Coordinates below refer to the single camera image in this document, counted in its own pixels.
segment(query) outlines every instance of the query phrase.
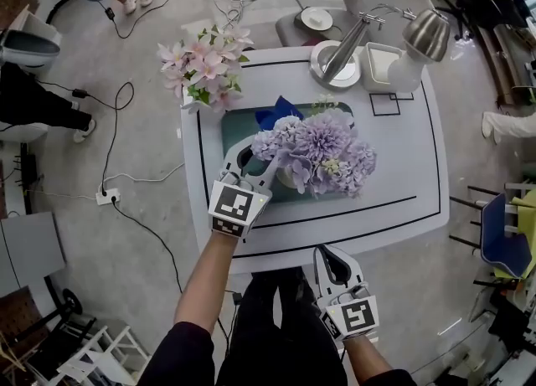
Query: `black wheel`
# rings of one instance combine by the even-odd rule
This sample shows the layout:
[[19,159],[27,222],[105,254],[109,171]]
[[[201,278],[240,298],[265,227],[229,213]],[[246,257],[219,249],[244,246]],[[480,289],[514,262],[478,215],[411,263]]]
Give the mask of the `black wheel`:
[[71,310],[74,314],[81,315],[83,313],[82,305],[73,291],[64,289],[63,296],[65,299],[65,304],[68,304],[71,307]]

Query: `black office chair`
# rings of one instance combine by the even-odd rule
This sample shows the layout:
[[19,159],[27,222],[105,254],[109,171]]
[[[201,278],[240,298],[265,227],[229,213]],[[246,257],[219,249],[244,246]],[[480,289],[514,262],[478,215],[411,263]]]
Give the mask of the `black office chair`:
[[456,17],[458,22],[458,34],[454,39],[463,38],[463,26],[469,30],[467,37],[474,37],[471,25],[476,25],[487,30],[493,30],[498,24],[509,24],[517,28],[526,28],[525,18],[530,15],[527,5],[523,0],[451,0],[444,1],[448,8],[438,7],[440,11]]

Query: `gray floor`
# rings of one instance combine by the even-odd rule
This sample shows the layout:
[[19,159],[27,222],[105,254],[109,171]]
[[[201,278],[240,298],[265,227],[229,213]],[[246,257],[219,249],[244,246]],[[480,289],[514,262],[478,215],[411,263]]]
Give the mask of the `gray floor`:
[[[105,3],[116,10],[122,33],[140,13],[138,10],[127,18],[117,3]],[[293,0],[258,0],[251,5],[245,11],[243,26],[251,28],[255,47],[280,46],[274,23],[294,10]],[[211,0],[171,0],[164,9],[144,18],[129,39],[120,40],[97,4],[73,0],[61,9],[54,24],[64,34],[62,52],[43,78],[86,89],[109,103],[124,82],[130,80],[136,89],[131,106],[119,115],[109,176],[124,172],[136,178],[161,178],[183,161],[177,133],[178,101],[162,86],[157,43],[172,44],[214,20],[222,23],[222,18]],[[504,182],[519,180],[522,154],[518,143],[505,139],[495,146],[482,138],[481,115],[494,109],[495,93],[480,49],[473,42],[452,41],[446,59],[431,66],[430,73],[445,134],[451,194],[468,198],[467,184],[501,189]],[[40,187],[46,192],[95,196],[114,114],[91,99],[81,105],[98,123],[85,143],[75,145],[71,131],[54,128],[33,146],[44,174]],[[180,280],[186,283],[198,249],[183,168],[164,183],[118,178],[109,188],[121,190],[123,211],[155,229],[169,244]],[[39,210],[54,212],[68,262],[68,268],[55,275],[56,283],[72,289],[89,313],[130,324],[142,344],[153,352],[172,325],[178,299],[173,267],[160,243],[112,206],[98,207],[83,198],[34,197]],[[451,205],[448,227],[358,257],[370,289],[378,297],[378,347],[395,367],[413,372],[478,326],[468,324],[466,318],[479,291],[472,280],[482,262],[466,246],[447,238],[451,230],[476,238],[477,230],[466,225],[471,214],[467,208]],[[247,275],[231,277],[228,289],[243,291],[249,279]],[[227,296],[222,311],[227,329],[232,314]],[[462,322],[438,335],[459,318]],[[224,354],[219,331],[214,333],[214,342],[218,367]],[[428,383],[468,343],[486,344],[485,328],[455,352],[417,372],[417,381]]]

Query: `black sleeve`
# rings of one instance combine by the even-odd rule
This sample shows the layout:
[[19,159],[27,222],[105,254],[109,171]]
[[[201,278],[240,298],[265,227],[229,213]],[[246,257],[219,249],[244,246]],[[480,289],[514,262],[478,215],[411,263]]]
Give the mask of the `black sleeve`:
[[394,369],[369,378],[363,386],[417,386],[407,371]]
[[190,322],[180,322],[162,340],[137,384],[214,386],[213,351],[208,331]]

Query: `white table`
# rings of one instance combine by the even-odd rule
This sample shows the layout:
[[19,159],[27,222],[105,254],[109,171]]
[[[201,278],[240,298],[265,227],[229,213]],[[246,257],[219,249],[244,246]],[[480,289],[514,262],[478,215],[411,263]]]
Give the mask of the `white table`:
[[[327,91],[309,73],[311,47],[251,51],[239,108],[273,106],[279,95],[312,103]],[[359,138],[376,149],[375,172],[359,198],[270,204],[235,251],[231,273],[312,263],[316,244],[357,254],[445,225],[449,188],[436,96],[425,70],[412,95],[374,95],[357,84],[335,100],[352,108]],[[223,166],[219,116],[182,112],[184,158],[199,249],[210,236],[207,206]]]

